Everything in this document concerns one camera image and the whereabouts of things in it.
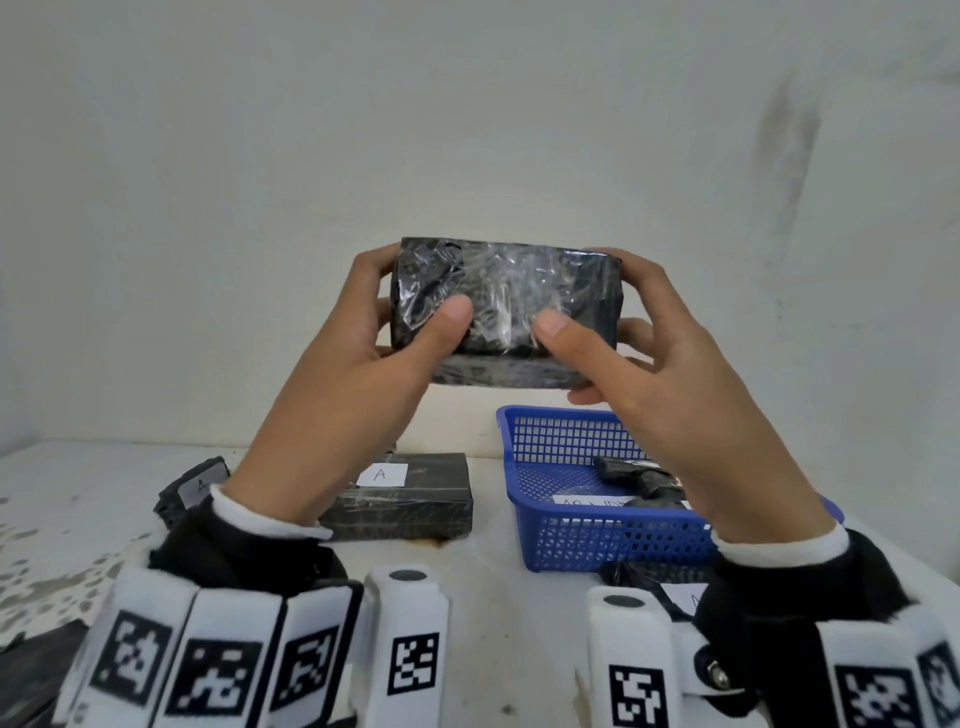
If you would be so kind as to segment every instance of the blue mesh basket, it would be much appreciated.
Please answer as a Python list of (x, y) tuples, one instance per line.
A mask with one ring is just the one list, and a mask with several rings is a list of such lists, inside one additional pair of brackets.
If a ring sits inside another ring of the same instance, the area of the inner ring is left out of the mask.
[[(610, 561), (703, 564), (715, 546), (693, 511), (560, 505), (562, 494), (627, 496), (601, 483), (593, 456), (645, 457), (612, 412), (558, 407), (500, 407), (507, 496), (516, 509), (523, 563), (530, 571), (596, 571)], [(835, 519), (839, 508), (825, 499)]]

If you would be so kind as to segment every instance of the white table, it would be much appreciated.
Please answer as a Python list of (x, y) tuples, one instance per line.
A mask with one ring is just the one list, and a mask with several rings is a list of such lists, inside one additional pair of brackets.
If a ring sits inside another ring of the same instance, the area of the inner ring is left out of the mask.
[[(157, 493), (207, 457), (231, 467), (236, 449), (41, 443), (0, 459), (0, 645), (96, 613), (123, 560), (163, 539)], [(453, 602), (444, 695), (449, 728), (585, 728), (588, 719), (585, 594), (590, 574), (538, 573), (522, 564), (514, 510), (498, 460), (470, 460), (473, 533), (442, 548), (407, 542), (336, 546), (362, 579), (377, 564), (420, 562)], [(960, 587), (865, 530), (908, 587), (924, 594), (960, 643)], [(688, 699), (689, 724), (729, 720)]]

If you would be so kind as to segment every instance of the metal screw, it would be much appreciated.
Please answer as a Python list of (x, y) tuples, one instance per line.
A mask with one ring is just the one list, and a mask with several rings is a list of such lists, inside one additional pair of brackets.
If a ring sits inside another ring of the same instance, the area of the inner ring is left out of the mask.
[(730, 689), (730, 678), (716, 660), (707, 665), (707, 675), (710, 676), (710, 682), (718, 691), (728, 691)]

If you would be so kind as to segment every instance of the plastic wrap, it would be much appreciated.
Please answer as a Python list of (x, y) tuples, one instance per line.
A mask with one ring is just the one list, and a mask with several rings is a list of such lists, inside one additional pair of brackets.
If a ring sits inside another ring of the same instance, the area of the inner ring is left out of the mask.
[(473, 494), (467, 457), (386, 453), (385, 463), (407, 463), (402, 488), (362, 488), (351, 483), (321, 516), (335, 541), (448, 539), (473, 528)]
[(439, 384), (567, 389), (580, 377), (537, 343), (531, 322), (556, 308), (616, 346), (623, 305), (620, 261), (610, 255), (516, 243), (405, 237), (391, 285), (395, 349), (410, 344), (437, 307), (462, 293), (473, 323), (433, 375)]

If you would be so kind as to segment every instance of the white cuff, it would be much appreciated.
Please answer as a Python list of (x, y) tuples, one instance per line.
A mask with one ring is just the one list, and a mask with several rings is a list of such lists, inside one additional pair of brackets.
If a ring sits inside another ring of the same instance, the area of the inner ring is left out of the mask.
[(828, 534), (808, 541), (795, 541), (792, 544), (728, 544), (712, 534), (724, 557), (741, 567), (758, 569), (792, 569), (824, 564), (846, 553), (850, 547), (850, 535), (840, 523)]
[(320, 539), (329, 541), (333, 538), (333, 531), (321, 525), (296, 525), (284, 521), (275, 521), (254, 513), (246, 506), (240, 505), (230, 496), (221, 492), (222, 485), (210, 487), (213, 497), (213, 512), (221, 519), (255, 536), (266, 536), (270, 539)]

